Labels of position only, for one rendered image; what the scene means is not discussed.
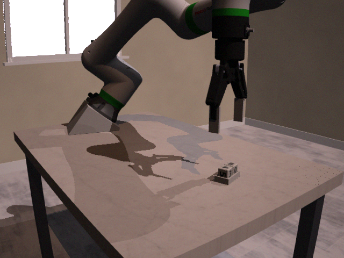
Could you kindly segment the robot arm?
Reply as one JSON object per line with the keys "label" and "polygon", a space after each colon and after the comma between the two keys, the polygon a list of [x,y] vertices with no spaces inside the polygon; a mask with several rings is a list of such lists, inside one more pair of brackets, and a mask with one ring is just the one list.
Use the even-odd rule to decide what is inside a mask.
{"label": "robot arm", "polygon": [[[249,14],[271,10],[286,0],[130,0],[112,24],[82,52],[86,70],[104,82],[86,101],[112,122],[142,82],[141,74],[117,54],[150,20],[160,18],[180,38],[191,40],[212,32],[218,40],[248,39]],[[227,39],[222,39],[227,38]]]}

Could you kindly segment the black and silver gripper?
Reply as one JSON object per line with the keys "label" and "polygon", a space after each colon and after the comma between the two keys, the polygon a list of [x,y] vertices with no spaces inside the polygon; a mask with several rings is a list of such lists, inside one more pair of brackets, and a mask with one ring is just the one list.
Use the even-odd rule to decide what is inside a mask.
{"label": "black and silver gripper", "polygon": [[247,87],[244,63],[239,63],[239,61],[244,58],[245,40],[215,40],[215,59],[220,60],[220,64],[213,65],[205,101],[206,105],[209,105],[209,132],[211,133],[220,133],[220,103],[230,83],[236,97],[234,98],[233,121],[243,122]]}

